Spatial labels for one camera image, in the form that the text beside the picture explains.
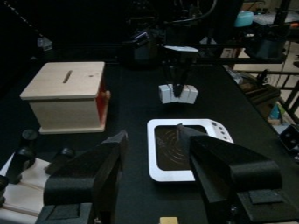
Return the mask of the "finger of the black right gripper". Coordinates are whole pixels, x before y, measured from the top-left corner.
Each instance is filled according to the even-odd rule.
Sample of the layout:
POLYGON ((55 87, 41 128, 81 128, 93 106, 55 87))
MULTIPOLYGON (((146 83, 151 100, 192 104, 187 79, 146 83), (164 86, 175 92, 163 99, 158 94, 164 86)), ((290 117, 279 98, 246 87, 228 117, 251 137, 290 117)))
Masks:
POLYGON ((180 72, 178 73, 178 80, 176 80, 176 96, 182 96, 183 87, 188 80, 188 77, 192 73, 192 69, 190 67, 182 68, 180 72))
POLYGON ((163 66, 163 74, 168 84, 176 86, 176 68, 174 66, 163 66))

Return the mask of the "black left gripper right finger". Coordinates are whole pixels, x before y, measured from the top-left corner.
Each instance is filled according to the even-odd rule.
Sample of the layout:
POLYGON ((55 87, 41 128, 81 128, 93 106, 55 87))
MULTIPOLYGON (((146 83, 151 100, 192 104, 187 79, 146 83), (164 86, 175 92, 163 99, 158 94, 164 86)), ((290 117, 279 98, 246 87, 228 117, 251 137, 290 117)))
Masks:
POLYGON ((299 207, 283 191, 282 172, 271 158, 183 125, 178 137, 210 224, 299 222, 299 207))

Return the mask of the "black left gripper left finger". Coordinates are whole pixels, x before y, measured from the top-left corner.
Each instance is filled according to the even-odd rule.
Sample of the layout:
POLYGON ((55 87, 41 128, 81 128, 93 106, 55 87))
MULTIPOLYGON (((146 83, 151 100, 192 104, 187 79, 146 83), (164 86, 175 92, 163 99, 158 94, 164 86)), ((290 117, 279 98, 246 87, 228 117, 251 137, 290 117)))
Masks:
POLYGON ((125 154, 121 130, 48 177, 35 224, 113 224, 125 154))

